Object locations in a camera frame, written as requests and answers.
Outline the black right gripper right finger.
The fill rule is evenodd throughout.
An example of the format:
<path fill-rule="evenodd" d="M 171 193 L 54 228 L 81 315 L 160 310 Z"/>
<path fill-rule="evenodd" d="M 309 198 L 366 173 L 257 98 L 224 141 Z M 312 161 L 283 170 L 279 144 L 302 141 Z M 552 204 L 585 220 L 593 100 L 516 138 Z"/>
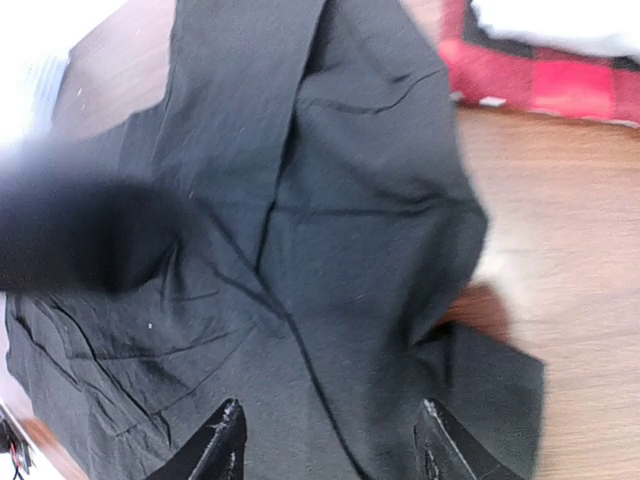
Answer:
<path fill-rule="evenodd" d="M 436 400 L 424 400 L 414 426 L 418 479 L 499 479 L 500 463 Z"/>

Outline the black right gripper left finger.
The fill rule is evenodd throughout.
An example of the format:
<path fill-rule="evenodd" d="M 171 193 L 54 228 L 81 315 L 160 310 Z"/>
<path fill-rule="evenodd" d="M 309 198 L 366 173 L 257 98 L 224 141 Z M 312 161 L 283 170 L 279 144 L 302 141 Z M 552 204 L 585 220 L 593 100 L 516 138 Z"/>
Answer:
<path fill-rule="evenodd" d="M 243 480 L 246 442 L 244 410 L 228 399 L 149 480 Z"/>

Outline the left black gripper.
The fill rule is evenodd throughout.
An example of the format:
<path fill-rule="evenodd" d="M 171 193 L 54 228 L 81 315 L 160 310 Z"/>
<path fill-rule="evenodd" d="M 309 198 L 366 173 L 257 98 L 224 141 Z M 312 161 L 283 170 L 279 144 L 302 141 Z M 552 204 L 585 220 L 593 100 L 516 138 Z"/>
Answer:
<path fill-rule="evenodd" d="M 185 208 L 137 181 L 44 171 L 1 180 L 1 288 L 120 293 L 156 274 Z"/>

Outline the black long sleeve shirt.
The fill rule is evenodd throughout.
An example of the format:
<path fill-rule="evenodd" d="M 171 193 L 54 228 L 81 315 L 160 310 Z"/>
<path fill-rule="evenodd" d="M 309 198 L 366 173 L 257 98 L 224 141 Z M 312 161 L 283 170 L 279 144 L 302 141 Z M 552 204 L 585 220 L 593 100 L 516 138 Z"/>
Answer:
<path fill-rule="evenodd" d="M 185 208 L 120 293 L 4 291 L 7 368 L 92 479 L 149 479 L 228 399 L 244 479 L 418 479 L 440 402 L 535 470 L 543 364 L 443 315 L 487 218 L 447 70 L 396 1 L 180 1 L 166 93 L 2 166 L 137 181 Z"/>

